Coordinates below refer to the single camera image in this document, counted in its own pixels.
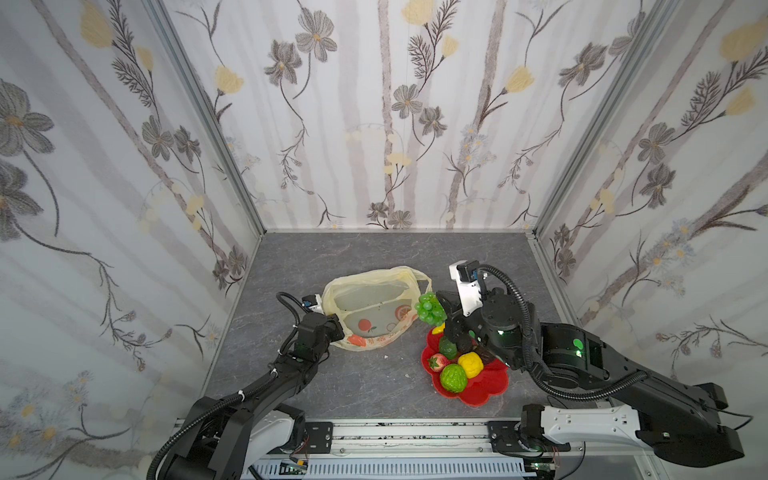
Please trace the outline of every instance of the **yellow flower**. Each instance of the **yellow flower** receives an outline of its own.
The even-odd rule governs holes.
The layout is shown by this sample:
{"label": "yellow flower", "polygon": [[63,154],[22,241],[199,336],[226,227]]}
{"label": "yellow flower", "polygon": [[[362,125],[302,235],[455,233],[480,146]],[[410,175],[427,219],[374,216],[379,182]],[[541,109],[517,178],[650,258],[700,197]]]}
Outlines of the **yellow flower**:
{"label": "yellow flower", "polygon": [[740,61],[763,43],[768,33],[768,17],[742,25],[720,40],[720,54],[728,61]]}
{"label": "yellow flower", "polygon": [[402,10],[402,17],[411,25],[424,25],[432,18],[434,0],[411,0]]}
{"label": "yellow flower", "polygon": [[152,71],[154,67],[154,58],[152,58],[152,51],[145,47],[136,47],[136,55],[139,56],[141,64],[149,71]]}
{"label": "yellow flower", "polygon": [[504,86],[504,89],[508,93],[514,94],[530,87],[533,83],[533,80],[533,75],[531,75],[531,71],[528,70],[527,67],[517,67],[515,71],[512,72],[512,76],[509,78],[509,80],[507,80],[507,84]]}
{"label": "yellow flower", "polygon": [[243,86],[243,79],[223,65],[216,68],[215,80],[216,86],[225,94],[236,94]]}
{"label": "yellow flower", "polygon": [[18,433],[16,435],[13,435],[10,440],[8,440],[8,448],[13,449],[15,447],[18,447],[18,444],[22,442],[22,436]]}
{"label": "yellow flower", "polygon": [[403,167],[408,167],[411,164],[411,157],[402,152],[389,154],[386,156],[386,159],[391,164],[400,164]]}
{"label": "yellow flower", "polygon": [[43,440],[50,440],[56,436],[56,427],[48,427],[43,430]]}
{"label": "yellow flower", "polygon": [[442,56],[450,57],[458,50],[458,40],[451,35],[446,35],[442,39]]}
{"label": "yellow flower", "polygon": [[752,110],[755,106],[755,97],[752,96],[752,88],[744,87],[728,102],[725,113],[728,115],[741,115]]}
{"label": "yellow flower", "polygon": [[197,195],[190,197],[187,202],[187,215],[194,215],[205,204],[205,196]]}
{"label": "yellow flower", "polygon": [[112,27],[98,7],[90,2],[83,2],[80,15],[80,36],[96,48],[112,45]]}
{"label": "yellow flower", "polygon": [[147,211],[144,212],[144,218],[146,218],[150,222],[156,222],[158,219],[157,212],[154,211],[154,209],[147,208]]}
{"label": "yellow flower", "polygon": [[603,204],[606,214],[612,214],[614,212],[614,193],[607,188],[600,190],[600,203]]}

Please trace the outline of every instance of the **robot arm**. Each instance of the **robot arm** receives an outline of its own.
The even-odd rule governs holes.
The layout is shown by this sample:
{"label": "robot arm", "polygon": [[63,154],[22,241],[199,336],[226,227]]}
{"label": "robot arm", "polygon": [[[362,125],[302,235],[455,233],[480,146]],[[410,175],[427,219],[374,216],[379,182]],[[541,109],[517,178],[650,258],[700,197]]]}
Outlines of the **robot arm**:
{"label": "robot arm", "polygon": [[[511,369],[527,370],[540,388],[560,399],[610,396],[631,407],[568,410],[566,417],[552,407],[526,406],[522,437],[555,443],[624,439],[649,445],[659,458],[693,467],[743,457],[738,434],[720,424],[718,410],[728,406],[721,387],[684,385],[576,326],[539,323],[533,304],[522,300],[509,278],[493,267],[475,261],[450,269],[458,295],[441,291],[437,297],[448,314],[445,335],[452,342],[473,339]],[[488,290],[484,271],[500,277],[506,291]],[[593,392],[562,390],[576,388]]]}

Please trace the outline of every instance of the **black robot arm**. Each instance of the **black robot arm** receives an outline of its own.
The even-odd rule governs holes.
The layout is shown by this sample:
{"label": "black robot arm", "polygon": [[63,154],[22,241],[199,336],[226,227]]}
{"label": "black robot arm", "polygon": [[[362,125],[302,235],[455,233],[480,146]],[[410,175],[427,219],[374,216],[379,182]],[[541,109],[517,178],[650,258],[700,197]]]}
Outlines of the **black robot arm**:
{"label": "black robot arm", "polygon": [[[452,342],[474,341],[511,369],[528,371],[539,388],[559,399],[612,397],[626,403],[640,418],[636,436],[669,462],[704,467],[743,457],[737,432],[720,424],[718,411],[728,403],[718,385],[685,385],[633,362],[576,326],[539,323],[534,305],[492,266],[465,262],[453,267],[463,296],[437,292],[448,315],[445,335]],[[484,271],[506,288],[488,290]],[[477,286],[480,307],[465,315],[462,300],[477,304],[467,293],[468,284]],[[588,392],[568,391],[576,388]]]}

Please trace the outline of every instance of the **strawberry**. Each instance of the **strawberry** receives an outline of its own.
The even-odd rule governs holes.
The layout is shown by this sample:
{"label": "strawberry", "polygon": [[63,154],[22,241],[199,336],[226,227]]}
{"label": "strawberry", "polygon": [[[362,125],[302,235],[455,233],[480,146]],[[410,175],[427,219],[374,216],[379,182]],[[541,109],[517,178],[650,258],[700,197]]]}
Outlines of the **strawberry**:
{"label": "strawberry", "polygon": [[442,353],[436,353],[435,355],[429,357],[429,368],[432,369],[433,372],[440,372],[450,362],[451,361],[448,360]]}

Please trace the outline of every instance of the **black cable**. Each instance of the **black cable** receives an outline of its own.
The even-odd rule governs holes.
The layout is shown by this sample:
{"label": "black cable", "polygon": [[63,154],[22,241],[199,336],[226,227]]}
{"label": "black cable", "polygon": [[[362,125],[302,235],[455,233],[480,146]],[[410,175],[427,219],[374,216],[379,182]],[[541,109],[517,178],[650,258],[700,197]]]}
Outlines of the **black cable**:
{"label": "black cable", "polygon": [[568,407],[558,397],[555,397],[555,396],[552,396],[552,395],[547,395],[547,402],[549,403],[550,407],[557,408],[554,405],[552,405],[552,400],[557,400],[558,402],[560,402],[560,405],[562,405],[564,409],[568,409]]}
{"label": "black cable", "polygon": [[242,395],[238,392],[238,393],[233,393],[232,395],[223,397],[221,400],[219,400],[217,403],[211,406],[208,410],[199,414],[199,416],[196,417],[196,419],[192,420],[191,422],[186,424],[184,427],[182,427],[178,432],[171,435],[168,441],[165,442],[165,445],[163,445],[160,448],[160,450],[157,451],[157,454],[152,459],[152,463],[149,465],[149,468],[147,469],[147,480],[156,480],[157,468],[160,467],[160,463],[162,463],[163,458],[165,458],[165,455],[167,455],[168,452],[170,452],[170,450],[173,448],[174,445],[176,445],[176,442],[178,442],[179,439],[181,439],[181,437],[185,436],[198,423],[204,422],[206,419],[209,419],[211,416],[216,415],[218,412],[224,410],[226,407],[233,406],[237,403],[241,403],[245,399],[258,395],[264,389],[270,386],[272,382],[274,382],[276,377],[277,377],[277,371],[273,370],[273,374],[270,375],[269,379],[266,382],[262,383],[261,385],[255,386],[248,390],[241,390],[241,392],[243,392]]}
{"label": "black cable", "polygon": [[582,447],[582,450],[581,450],[581,458],[579,459],[578,464],[576,464],[576,468],[574,468],[570,472],[566,473],[565,475],[561,476],[560,480],[564,480],[565,478],[568,478],[571,475],[573,475],[574,473],[576,473],[578,468],[581,467],[581,464],[584,462],[584,457],[586,455],[587,455],[587,443],[584,442],[584,446]]}
{"label": "black cable", "polygon": [[291,295],[288,292],[278,292],[277,296],[284,296],[288,300],[292,300],[297,306],[299,306],[300,309],[304,310],[305,313],[309,313],[309,312],[312,311],[308,307],[304,306],[304,302],[302,302],[301,300],[297,299],[295,296]]}
{"label": "black cable", "polygon": [[250,472],[250,474],[253,475],[253,477],[256,480],[263,480],[263,478],[261,478],[261,475],[259,475],[259,472],[257,472],[256,469],[253,467],[253,465],[248,467],[248,472]]}
{"label": "black cable", "polygon": [[[628,386],[633,385],[637,382],[641,382],[650,376],[648,372],[638,370],[637,372],[631,373],[627,376],[620,378],[613,385],[609,385],[607,387],[604,387],[603,389],[599,389],[599,390],[595,390],[594,392],[587,392],[587,393],[563,392],[561,390],[557,390],[550,387],[544,382],[544,380],[541,379],[540,375],[537,372],[534,372],[534,365],[533,365],[534,353],[533,353],[533,348],[531,347],[531,338],[533,337],[531,313],[528,311],[528,304],[525,302],[525,299],[520,293],[520,289],[517,288],[517,286],[515,285],[515,282],[513,282],[506,273],[502,272],[495,266],[487,265],[483,263],[482,265],[478,266],[477,272],[487,272],[495,276],[499,280],[501,280],[501,282],[507,287],[507,294],[513,296],[515,298],[515,302],[520,306],[520,310],[523,314],[523,325],[522,325],[523,326],[522,328],[523,363],[525,364],[525,369],[528,370],[528,372],[531,374],[531,378],[533,379],[536,386],[544,390],[549,395],[558,397],[560,399],[573,400],[575,402],[592,402],[595,400],[601,400],[606,397],[612,396],[617,392],[623,389],[626,389]],[[546,375],[552,375],[552,371],[549,369],[547,364],[544,363],[543,360],[536,359],[536,364],[542,368],[542,370]]]}
{"label": "black cable", "polygon": [[718,412],[721,412],[721,413],[727,413],[728,415],[733,415],[733,416],[736,416],[736,417],[744,417],[745,419],[747,419],[746,422],[744,422],[741,425],[737,426],[734,430],[740,429],[741,427],[745,426],[747,423],[752,422],[752,420],[754,420],[754,418],[755,418],[754,415],[750,415],[748,413],[734,413],[734,412],[728,412],[726,410],[720,410],[720,409],[712,409],[712,410],[717,410]]}
{"label": "black cable", "polygon": [[324,359],[320,360],[320,363],[323,363],[323,362],[325,362],[327,359],[331,358],[331,351],[330,351],[330,350],[327,350],[327,351],[326,351],[326,353],[327,353],[328,355],[326,356],[326,358],[324,358]]}
{"label": "black cable", "polygon": [[288,335],[288,337],[283,342],[283,345],[280,346],[280,350],[278,350],[278,353],[280,355],[285,355],[288,352],[288,344],[290,343],[291,340],[293,340],[293,337],[296,336],[296,329],[299,328],[299,323],[301,322],[301,318],[299,317],[299,313],[296,311],[296,309],[293,308],[293,306],[290,303],[288,303],[284,297],[296,302],[298,302],[299,300],[297,300],[295,296],[286,292],[277,292],[277,295],[275,295],[275,297],[277,298],[277,301],[280,302],[284,307],[286,307],[288,311],[291,312],[291,314],[293,315],[293,329],[291,330],[290,335]]}
{"label": "black cable", "polygon": [[544,451],[539,452],[538,455],[519,455],[517,453],[504,453],[504,452],[497,452],[501,453],[505,457],[513,457],[513,458],[541,458],[544,455]]}

